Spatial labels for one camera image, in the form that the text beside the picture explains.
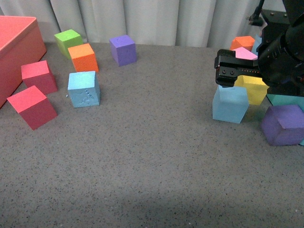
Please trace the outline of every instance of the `white curtain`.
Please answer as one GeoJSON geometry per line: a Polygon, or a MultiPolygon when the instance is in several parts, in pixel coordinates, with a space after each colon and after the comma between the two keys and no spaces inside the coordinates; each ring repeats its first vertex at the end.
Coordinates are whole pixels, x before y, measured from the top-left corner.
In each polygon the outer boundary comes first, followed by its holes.
{"type": "MultiPolygon", "coordinates": [[[[73,29],[85,42],[128,34],[136,44],[229,48],[248,25],[259,0],[0,0],[0,15],[36,17],[45,42],[73,29]]],[[[282,0],[264,9],[284,11],[282,0]]]]}

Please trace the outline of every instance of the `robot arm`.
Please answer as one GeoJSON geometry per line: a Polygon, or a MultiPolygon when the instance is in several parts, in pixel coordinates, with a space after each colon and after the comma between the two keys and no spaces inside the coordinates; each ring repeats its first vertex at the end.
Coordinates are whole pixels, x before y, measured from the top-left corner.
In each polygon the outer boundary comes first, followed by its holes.
{"type": "MultiPolygon", "coordinates": [[[[259,10],[249,24],[261,26],[259,10]]],[[[286,13],[261,10],[267,26],[257,60],[235,58],[235,52],[219,50],[215,58],[216,83],[233,86],[239,75],[261,77],[271,93],[304,96],[304,0],[283,0],[286,13]]]]}

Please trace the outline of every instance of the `pink cube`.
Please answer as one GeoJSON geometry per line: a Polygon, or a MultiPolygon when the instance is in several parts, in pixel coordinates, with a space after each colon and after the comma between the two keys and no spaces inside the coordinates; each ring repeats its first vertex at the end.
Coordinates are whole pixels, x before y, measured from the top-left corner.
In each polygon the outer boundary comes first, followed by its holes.
{"type": "Polygon", "coordinates": [[[36,86],[8,97],[8,101],[32,130],[57,116],[48,98],[36,86]]]}
{"type": "Polygon", "coordinates": [[[236,51],[236,58],[255,60],[257,59],[257,55],[253,54],[251,51],[248,51],[244,47],[239,47],[234,49],[236,51]]]}
{"type": "Polygon", "coordinates": [[[21,73],[27,87],[36,86],[44,94],[58,91],[46,60],[21,66],[21,73]]]}

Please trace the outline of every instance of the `gray carpet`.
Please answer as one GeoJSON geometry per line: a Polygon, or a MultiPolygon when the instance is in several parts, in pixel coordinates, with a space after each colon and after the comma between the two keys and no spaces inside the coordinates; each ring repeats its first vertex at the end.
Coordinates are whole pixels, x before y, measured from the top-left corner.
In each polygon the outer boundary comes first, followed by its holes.
{"type": "Polygon", "coordinates": [[[100,106],[73,108],[73,64],[47,44],[58,117],[33,131],[0,109],[1,228],[303,227],[304,147],[268,145],[267,99],[212,119],[216,51],[137,45],[118,67],[92,47],[100,106]]]}

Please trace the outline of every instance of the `cube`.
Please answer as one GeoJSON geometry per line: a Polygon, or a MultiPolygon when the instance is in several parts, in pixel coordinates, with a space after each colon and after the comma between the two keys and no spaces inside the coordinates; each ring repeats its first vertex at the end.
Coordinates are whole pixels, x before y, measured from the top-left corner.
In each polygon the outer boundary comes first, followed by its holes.
{"type": "Polygon", "coordinates": [[[135,43],[128,35],[114,37],[109,41],[112,57],[118,63],[118,66],[124,66],[137,61],[135,43]]]}
{"type": "Polygon", "coordinates": [[[71,73],[67,89],[74,108],[100,104],[100,88],[95,71],[71,73]]]}
{"type": "Polygon", "coordinates": [[[72,58],[76,72],[98,72],[95,53],[90,44],[82,44],[74,47],[69,47],[68,51],[72,58]]]}
{"type": "Polygon", "coordinates": [[[35,85],[8,97],[8,101],[32,130],[57,116],[48,98],[35,85]]]}
{"type": "MultiPolygon", "coordinates": [[[[255,54],[244,47],[236,48],[234,51],[236,52],[236,58],[249,60],[257,59],[255,54]]],[[[260,105],[267,94],[267,89],[269,88],[261,78],[244,75],[237,77],[234,85],[247,89],[249,104],[251,105],[260,105]]]]}
{"type": "Polygon", "coordinates": [[[21,73],[27,87],[36,86],[44,94],[58,91],[46,60],[21,66],[21,73]]]}
{"type": "Polygon", "coordinates": [[[0,16],[0,107],[22,82],[21,66],[47,51],[37,19],[0,16]]]}
{"type": "Polygon", "coordinates": [[[269,88],[261,78],[245,75],[237,77],[234,85],[246,88],[248,101],[251,105],[260,105],[267,94],[267,89],[269,88]]]}
{"type": "Polygon", "coordinates": [[[212,102],[214,120],[238,124],[242,121],[248,108],[249,102],[245,88],[218,86],[212,102]]]}
{"type": "Polygon", "coordinates": [[[241,58],[241,59],[249,59],[249,60],[255,60],[257,59],[257,55],[253,54],[251,51],[248,51],[244,47],[239,47],[234,49],[236,52],[236,58],[241,58]]]}
{"type": "Polygon", "coordinates": [[[71,58],[68,48],[83,44],[81,36],[70,29],[54,35],[60,52],[68,59],[71,58]]]}
{"type": "Polygon", "coordinates": [[[255,42],[253,43],[253,47],[251,50],[253,54],[258,55],[257,48],[258,46],[260,46],[261,43],[262,43],[262,38],[258,34],[256,34],[255,42]]]}
{"type": "Polygon", "coordinates": [[[248,51],[251,51],[254,42],[255,39],[253,39],[251,36],[236,37],[231,43],[230,50],[234,50],[238,47],[244,47],[248,51]]]}
{"type": "Polygon", "coordinates": [[[270,106],[261,128],[272,146],[298,145],[304,139],[304,113],[295,104],[270,106]]]}
{"type": "Polygon", "coordinates": [[[273,106],[278,105],[298,105],[304,111],[304,97],[267,94],[267,98],[273,106]]]}

